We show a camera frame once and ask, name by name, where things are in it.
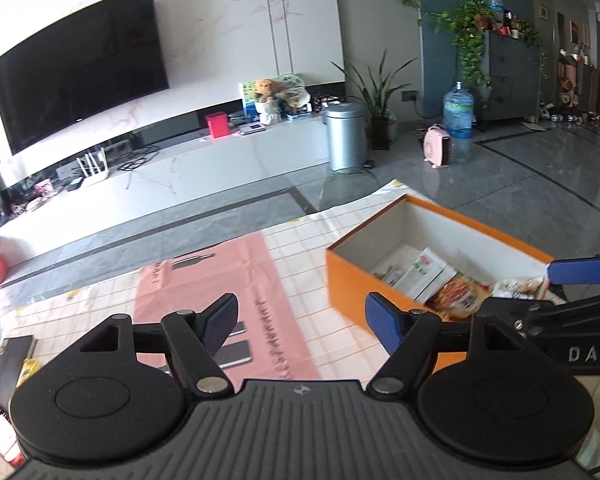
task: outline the black flat screen tv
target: black flat screen tv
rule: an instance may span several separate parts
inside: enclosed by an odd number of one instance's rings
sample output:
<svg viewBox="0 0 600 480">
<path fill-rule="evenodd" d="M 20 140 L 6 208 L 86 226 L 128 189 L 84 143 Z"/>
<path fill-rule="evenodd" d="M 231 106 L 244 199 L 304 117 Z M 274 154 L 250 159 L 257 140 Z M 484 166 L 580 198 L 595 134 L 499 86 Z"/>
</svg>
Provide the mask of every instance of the black flat screen tv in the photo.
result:
<svg viewBox="0 0 600 480">
<path fill-rule="evenodd" d="M 103 0 L 0 56 L 0 116 L 14 154 L 168 87 L 154 0 Z"/>
</svg>

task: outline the silver trash can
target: silver trash can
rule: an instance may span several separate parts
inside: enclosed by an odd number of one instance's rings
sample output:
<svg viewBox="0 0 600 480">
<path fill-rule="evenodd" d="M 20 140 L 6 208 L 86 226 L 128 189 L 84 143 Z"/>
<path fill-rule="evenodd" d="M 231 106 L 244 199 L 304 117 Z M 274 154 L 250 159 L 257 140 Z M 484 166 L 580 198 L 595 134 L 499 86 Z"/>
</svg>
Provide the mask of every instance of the silver trash can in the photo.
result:
<svg viewBox="0 0 600 480">
<path fill-rule="evenodd" d="M 331 171 L 362 168 L 366 160 L 366 108 L 357 103 L 331 105 L 324 111 Z"/>
</svg>

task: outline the orange cardboard box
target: orange cardboard box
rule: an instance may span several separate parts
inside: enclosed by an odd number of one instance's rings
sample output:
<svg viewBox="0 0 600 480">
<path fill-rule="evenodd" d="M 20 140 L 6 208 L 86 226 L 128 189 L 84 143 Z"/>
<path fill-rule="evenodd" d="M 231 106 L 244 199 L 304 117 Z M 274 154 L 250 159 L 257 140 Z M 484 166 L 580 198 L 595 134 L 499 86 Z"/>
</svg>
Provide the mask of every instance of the orange cardboard box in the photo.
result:
<svg viewBox="0 0 600 480">
<path fill-rule="evenodd" d="M 331 305 L 365 330 L 369 328 L 364 305 L 370 292 L 379 292 L 401 310 L 427 308 L 372 273 L 401 246 L 418 254 L 429 247 L 456 269 L 485 284 L 545 276 L 552 261 L 548 254 L 480 222 L 404 195 L 327 248 Z M 436 369 L 464 357 L 464 353 L 441 354 Z"/>
</svg>

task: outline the electrical outlet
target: electrical outlet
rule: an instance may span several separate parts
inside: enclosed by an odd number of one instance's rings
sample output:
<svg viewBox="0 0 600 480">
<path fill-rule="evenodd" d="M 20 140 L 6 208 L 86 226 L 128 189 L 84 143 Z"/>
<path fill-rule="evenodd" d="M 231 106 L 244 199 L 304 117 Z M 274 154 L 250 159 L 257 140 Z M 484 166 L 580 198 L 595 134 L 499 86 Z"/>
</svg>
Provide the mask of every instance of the electrical outlet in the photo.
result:
<svg viewBox="0 0 600 480">
<path fill-rule="evenodd" d="M 417 90 L 403 90 L 402 91 L 402 100 L 403 101 L 417 101 L 418 100 L 418 91 Z"/>
</svg>

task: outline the white vase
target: white vase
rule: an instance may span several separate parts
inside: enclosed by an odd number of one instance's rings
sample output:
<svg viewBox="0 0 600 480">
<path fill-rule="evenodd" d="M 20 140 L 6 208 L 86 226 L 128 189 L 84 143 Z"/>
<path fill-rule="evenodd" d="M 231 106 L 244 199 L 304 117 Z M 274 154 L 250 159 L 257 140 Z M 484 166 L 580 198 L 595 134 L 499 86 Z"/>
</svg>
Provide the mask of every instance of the white vase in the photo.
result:
<svg viewBox="0 0 600 480">
<path fill-rule="evenodd" d="M 282 120 L 277 101 L 256 102 L 256 111 L 260 114 L 260 123 L 265 126 L 278 124 Z"/>
</svg>

